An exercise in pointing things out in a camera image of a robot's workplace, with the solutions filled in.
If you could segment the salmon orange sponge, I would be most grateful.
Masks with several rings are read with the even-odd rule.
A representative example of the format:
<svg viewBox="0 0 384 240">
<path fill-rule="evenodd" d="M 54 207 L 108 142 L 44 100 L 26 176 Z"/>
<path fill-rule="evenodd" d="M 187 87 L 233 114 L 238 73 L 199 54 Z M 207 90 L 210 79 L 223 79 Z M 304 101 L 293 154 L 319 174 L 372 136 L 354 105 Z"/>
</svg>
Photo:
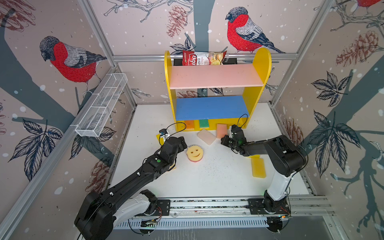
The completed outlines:
<svg viewBox="0 0 384 240">
<path fill-rule="evenodd" d="M 226 124 L 217 124 L 217 139 L 223 138 L 225 135 L 228 134 L 228 127 Z"/>
</svg>

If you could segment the smiley face sponge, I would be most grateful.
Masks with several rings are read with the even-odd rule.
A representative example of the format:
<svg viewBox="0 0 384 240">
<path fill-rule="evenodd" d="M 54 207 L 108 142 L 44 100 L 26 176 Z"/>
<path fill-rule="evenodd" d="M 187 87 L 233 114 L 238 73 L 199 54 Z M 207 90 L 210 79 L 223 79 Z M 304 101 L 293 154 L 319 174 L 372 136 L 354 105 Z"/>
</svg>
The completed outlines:
<svg viewBox="0 0 384 240">
<path fill-rule="evenodd" d="M 204 150 L 197 145 L 192 145 L 187 148 L 187 158 L 191 162 L 199 162 L 203 159 Z"/>
</svg>

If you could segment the orange scrub sponge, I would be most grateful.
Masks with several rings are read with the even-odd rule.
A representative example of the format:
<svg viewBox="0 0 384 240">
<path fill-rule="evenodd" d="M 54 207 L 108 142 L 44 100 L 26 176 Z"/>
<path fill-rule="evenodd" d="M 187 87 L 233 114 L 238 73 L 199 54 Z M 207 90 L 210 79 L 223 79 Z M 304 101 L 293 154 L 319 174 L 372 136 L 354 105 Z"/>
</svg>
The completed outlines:
<svg viewBox="0 0 384 240">
<path fill-rule="evenodd" d="M 195 129 L 195 121 L 194 120 L 188 120 L 184 122 L 186 125 L 186 130 L 194 130 Z"/>
</svg>

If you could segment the light pink sponge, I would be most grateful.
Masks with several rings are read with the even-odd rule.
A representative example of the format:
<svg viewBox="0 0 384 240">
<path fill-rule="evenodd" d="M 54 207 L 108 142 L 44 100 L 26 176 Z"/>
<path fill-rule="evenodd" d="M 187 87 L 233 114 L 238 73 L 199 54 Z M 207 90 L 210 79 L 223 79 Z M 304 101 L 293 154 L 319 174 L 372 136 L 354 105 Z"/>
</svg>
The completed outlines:
<svg viewBox="0 0 384 240">
<path fill-rule="evenodd" d="M 198 138 L 200 138 L 204 143 L 210 146 L 217 138 L 212 133 L 207 131 L 206 129 L 201 130 L 197 134 Z"/>
</svg>

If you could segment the green scrub sponge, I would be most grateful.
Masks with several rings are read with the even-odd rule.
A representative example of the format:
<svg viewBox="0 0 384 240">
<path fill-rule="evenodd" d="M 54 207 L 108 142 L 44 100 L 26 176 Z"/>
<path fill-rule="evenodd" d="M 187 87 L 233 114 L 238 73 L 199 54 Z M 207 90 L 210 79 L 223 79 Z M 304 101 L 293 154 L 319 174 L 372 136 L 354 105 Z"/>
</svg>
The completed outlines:
<svg viewBox="0 0 384 240">
<path fill-rule="evenodd" d="M 209 128 L 209 120 L 199 120 L 200 128 Z"/>
</svg>

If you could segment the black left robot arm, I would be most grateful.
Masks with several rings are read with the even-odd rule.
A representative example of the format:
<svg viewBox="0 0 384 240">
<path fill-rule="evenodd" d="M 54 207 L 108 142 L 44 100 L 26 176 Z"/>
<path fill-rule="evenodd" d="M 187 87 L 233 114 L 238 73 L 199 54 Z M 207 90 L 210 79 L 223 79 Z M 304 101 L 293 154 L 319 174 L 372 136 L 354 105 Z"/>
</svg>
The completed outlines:
<svg viewBox="0 0 384 240">
<path fill-rule="evenodd" d="M 184 137 L 169 137 L 142 166 L 117 185 L 92 191 L 84 199 L 75 226 L 86 240 L 105 240 L 114 227 L 138 214 L 152 214 L 157 197 L 143 187 L 176 165 L 177 154 L 187 148 Z"/>
</svg>

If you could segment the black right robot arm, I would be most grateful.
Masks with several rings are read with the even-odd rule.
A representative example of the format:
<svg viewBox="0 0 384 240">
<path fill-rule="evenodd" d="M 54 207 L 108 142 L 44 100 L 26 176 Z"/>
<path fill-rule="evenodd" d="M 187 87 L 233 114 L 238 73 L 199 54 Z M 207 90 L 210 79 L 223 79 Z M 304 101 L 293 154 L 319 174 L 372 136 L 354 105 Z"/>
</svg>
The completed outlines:
<svg viewBox="0 0 384 240">
<path fill-rule="evenodd" d="M 271 185 L 264 192 L 263 206 L 270 214 L 282 207 L 292 177 L 308 162 L 288 137 L 280 135 L 265 141 L 248 142 L 242 128 L 237 125 L 231 126 L 231 134 L 221 138 L 221 144 L 244 157 L 269 156 L 275 172 Z"/>
</svg>

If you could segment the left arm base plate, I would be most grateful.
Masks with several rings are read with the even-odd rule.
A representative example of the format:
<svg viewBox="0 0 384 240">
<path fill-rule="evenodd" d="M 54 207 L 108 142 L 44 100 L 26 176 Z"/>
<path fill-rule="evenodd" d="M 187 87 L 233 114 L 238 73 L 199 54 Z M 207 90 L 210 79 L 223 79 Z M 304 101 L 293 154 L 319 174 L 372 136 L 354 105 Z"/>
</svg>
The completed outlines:
<svg viewBox="0 0 384 240">
<path fill-rule="evenodd" d="M 145 216 L 169 216 L 171 209 L 170 200 L 157 200 L 150 202 L 148 209 L 144 212 Z"/>
</svg>

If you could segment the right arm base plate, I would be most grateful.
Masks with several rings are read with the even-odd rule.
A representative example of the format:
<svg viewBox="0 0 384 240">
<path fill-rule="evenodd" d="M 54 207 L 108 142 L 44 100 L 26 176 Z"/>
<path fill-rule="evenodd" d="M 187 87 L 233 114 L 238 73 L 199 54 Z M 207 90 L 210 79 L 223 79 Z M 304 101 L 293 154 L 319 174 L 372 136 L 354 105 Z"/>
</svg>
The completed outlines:
<svg viewBox="0 0 384 240">
<path fill-rule="evenodd" d="M 253 198 L 248 199 L 247 208 L 250 210 L 251 215 L 290 215 L 291 209 L 287 202 L 287 198 L 280 201 L 273 201 L 271 199 Z"/>
</svg>

